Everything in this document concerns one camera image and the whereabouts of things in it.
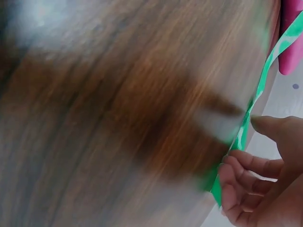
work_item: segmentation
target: white surface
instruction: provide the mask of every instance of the white surface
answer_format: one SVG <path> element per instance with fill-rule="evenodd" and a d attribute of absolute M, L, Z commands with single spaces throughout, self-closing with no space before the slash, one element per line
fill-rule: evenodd
<path fill-rule="evenodd" d="M 293 84 L 298 84 L 299 88 L 294 89 Z M 278 73 L 263 115 L 273 117 L 297 116 L 303 118 L 303 61 L 301 61 L 292 75 L 282 76 Z M 280 158 L 276 144 L 257 133 L 253 135 L 246 151 L 259 157 Z M 222 216 L 215 206 L 201 227 L 232 226 L 228 219 Z"/>

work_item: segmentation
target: green tape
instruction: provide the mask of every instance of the green tape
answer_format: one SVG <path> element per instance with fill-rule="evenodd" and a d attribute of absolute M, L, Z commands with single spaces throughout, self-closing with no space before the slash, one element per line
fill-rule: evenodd
<path fill-rule="evenodd" d="M 249 103 L 248 110 L 246 111 L 246 114 L 243 118 L 242 126 L 240 127 L 237 137 L 230 150 L 244 150 L 247 140 L 247 132 L 250 124 L 250 113 L 257 99 L 262 95 L 264 91 L 266 78 L 270 66 L 284 50 L 286 50 L 292 43 L 297 40 L 301 33 L 303 33 L 303 11 L 298 15 L 298 17 L 293 21 L 289 28 L 280 37 L 275 47 L 271 51 L 269 57 L 267 58 L 257 87 L 256 95 Z M 222 189 L 220 186 L 218 175 L 214 181 L 210 192 L 213 194 L 216 202 L 220 207 L 222 205 Z"/>

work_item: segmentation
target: pink fabric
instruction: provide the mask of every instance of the pink fabric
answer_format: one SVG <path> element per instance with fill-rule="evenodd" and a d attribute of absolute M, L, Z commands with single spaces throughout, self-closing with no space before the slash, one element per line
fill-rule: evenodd
<path fill-rule="evenodd" d="M 281 32 L 283 33 L 303 10 L 303 0 L 282 0 Z M 279 56 L 279 70 L 283 75 L 293 72 L 303 58 L 303 34 Z"/>

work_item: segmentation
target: fingernail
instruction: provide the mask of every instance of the fingernail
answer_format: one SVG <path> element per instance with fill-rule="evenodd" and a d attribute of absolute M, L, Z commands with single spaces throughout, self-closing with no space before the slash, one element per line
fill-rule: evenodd
<path fill-rule="evenodd" d="M 228 157 L 228 155 L 224 155 L 222 158 L 222 162 L 224 162 L 227 157 Z"/>

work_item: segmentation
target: hand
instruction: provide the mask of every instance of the hand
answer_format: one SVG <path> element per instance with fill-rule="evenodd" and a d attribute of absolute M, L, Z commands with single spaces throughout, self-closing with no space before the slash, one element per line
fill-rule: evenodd
<path fill-rule="evenodd" d="M 219 168 L 223 212 L 237 227 L 303 227 L 303 119 L 256 117 L 252 125 L 282 159 L 231 151 Z"/>

